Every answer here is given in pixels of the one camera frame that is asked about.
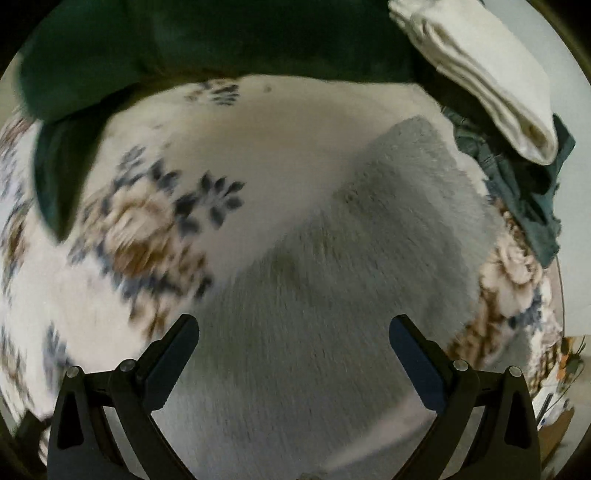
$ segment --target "gray fleece fabric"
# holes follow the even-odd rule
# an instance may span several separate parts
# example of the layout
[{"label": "gray fleece fabric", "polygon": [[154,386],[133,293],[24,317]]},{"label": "gray fleece fabric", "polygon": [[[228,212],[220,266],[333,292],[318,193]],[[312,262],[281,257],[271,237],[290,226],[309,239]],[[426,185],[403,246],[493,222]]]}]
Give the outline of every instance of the gray fleece fabric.
[{"label": "gray fleece fabric", "polygon": [[[201,340],[154,414],[180,458],[204,480],[295,480],[366,434],[412,389],[391,318],[445,347],[473,318],[498,217],[426,120],[394,126],[322,211],[189,312]],[[331,475],[389,480],[412,448]]]}]

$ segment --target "dark green fabric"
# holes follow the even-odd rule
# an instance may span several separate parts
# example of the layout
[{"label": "dark green fabric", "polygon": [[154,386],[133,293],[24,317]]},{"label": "dark green fabric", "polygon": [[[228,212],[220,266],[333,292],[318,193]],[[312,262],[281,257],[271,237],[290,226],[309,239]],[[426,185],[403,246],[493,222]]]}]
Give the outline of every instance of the dark green fabric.
[{"label": "dark green fabric", "polygon": [[41,214],[65,238],[92,146],[125,99],[97,104],[115,92],[249,73],[411,82],[412,51],[381,0],[64,0],[21,52],[25,105],[45,121]]},{"label": "dark green fabric", "polygon": [[418,81],[454,124],[458,149],[478,162],[489,177],[489,193],[503,200],[525,233],[536,259],[548,267],[560,248],[556,240],[560,221],[554,216],[558,174],[574,148],[574,138],[555,115],[556,159],[548,166],[532,163],[513,149],[476,97],[430,64],[419,61],[414,64]]},{"label": "dark green fabric", "polygon": [[43,218],[60,240],[70,230],[100,133],[129,95],[128,90],[122,90],[41,128],[33,162],[35,190]]}]

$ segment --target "denim fabric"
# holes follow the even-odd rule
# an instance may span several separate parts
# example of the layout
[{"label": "denim fabric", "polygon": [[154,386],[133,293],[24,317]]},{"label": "denim fabric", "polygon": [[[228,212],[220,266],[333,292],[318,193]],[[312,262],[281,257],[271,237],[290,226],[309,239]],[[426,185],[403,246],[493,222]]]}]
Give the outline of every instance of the denim fabric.
[{"label": "denim fabric", "polygon": [[538,261],[544,268],[548,267],[559,249],[556,238],[560,233],[560,220],[553,212],[558,173],[574,148],[574,138],[554,115],[558,154],[554,163],[542,166],[521,158],[490,130],[485,132],[452,108],[445,106],[443,114],[454,125],[458,149],[478,162],[488,176],[491,197],[503,200],[524,231]]}]

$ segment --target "white folded towel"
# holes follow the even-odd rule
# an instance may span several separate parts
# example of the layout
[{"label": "white folded towel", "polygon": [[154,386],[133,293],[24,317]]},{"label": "white folded towel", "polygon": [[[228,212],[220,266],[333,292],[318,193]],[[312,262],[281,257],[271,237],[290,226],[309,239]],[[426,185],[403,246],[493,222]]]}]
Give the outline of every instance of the white folded towel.
[{"label": "white folded towel", "polygon": [[480,100],[522,157],[554,161],[548,76],[497,17],[478,0],[390,0],[389,8],[429,63]]}]

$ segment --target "floral blanket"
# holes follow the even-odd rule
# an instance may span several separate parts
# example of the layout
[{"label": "floral blanket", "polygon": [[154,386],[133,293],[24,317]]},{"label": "floral blanket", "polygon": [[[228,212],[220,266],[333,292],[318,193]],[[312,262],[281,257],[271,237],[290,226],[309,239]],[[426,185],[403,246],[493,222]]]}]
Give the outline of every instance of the floral blanket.
[{"label": "floral blanket", "polygon": [[[152,95],[111,119],[72,234],[56,244],[31,188],[39,123],[17,113],[0,137],[0,390],[11,413],[51,414],[72,365],[139,356],[325,205],[367,145],[417,115],[486,196],[478,165],[415,85],[259,76]],[[485,368],[523,328],[533,379],[560,328],[544,270],[496,208],[505,228],[480,269],[478,313],[448,352]]]}]

